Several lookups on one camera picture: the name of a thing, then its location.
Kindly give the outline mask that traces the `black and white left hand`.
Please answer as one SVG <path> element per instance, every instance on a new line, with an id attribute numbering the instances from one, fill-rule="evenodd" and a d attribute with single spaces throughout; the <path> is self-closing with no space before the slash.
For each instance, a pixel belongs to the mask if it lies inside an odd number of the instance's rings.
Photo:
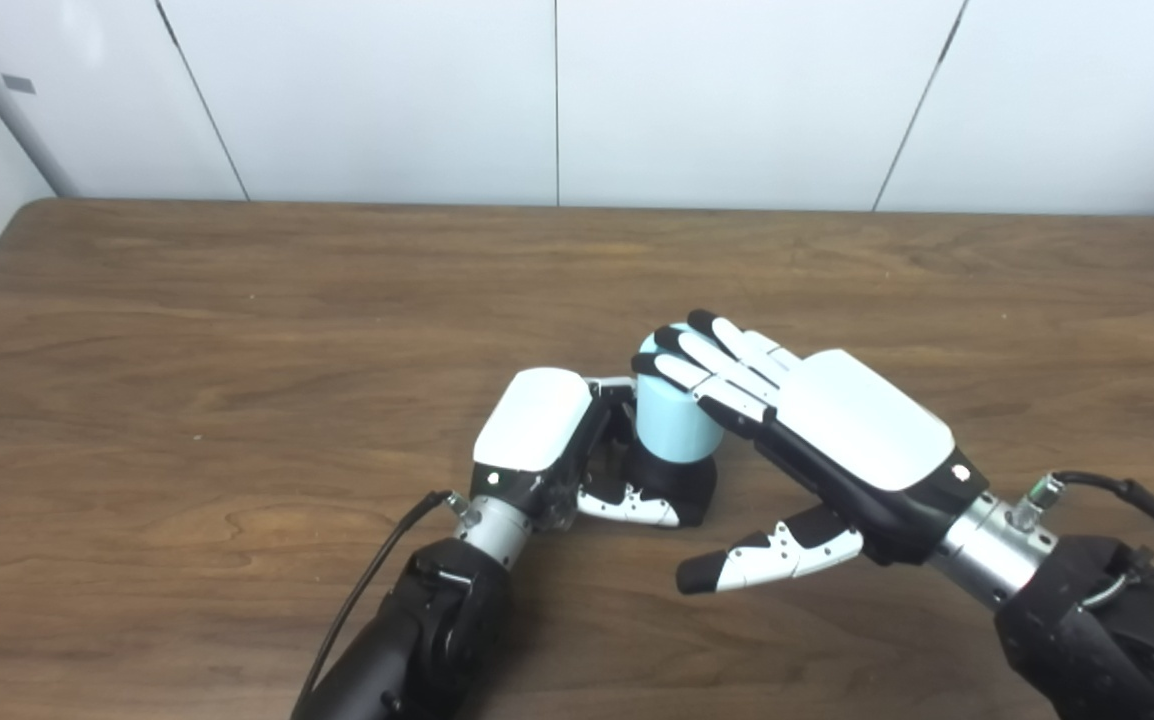
<path id="1" fill-rule="evenodd" d="M 571 528 L 580 513 L 645 527 L 682 528 L 679 501 L 623 479 L 621 492 L 591 488 L 597 451 L 614 459 L 637 438 L 637 382 L 583 377 L 535 366 L 510 378 L 472 452 L 469 497 L 520 512 L 533 533 Z"/>

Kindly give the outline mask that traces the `black and white right hand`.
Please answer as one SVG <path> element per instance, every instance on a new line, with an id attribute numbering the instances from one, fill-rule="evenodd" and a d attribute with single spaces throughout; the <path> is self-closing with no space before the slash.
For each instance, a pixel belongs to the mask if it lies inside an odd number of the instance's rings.
<path id="1" fill-rule="evenodd" d="M 632 357 L 636 373 L 677 389 L 818 498 L 769 532 L 682 561 L 679 593 L 804 577 L 857 556 L 923 565 L 987 492 L 947 423 L 841 348 L 799 357 L 704 309 L 653 340 Z"/>

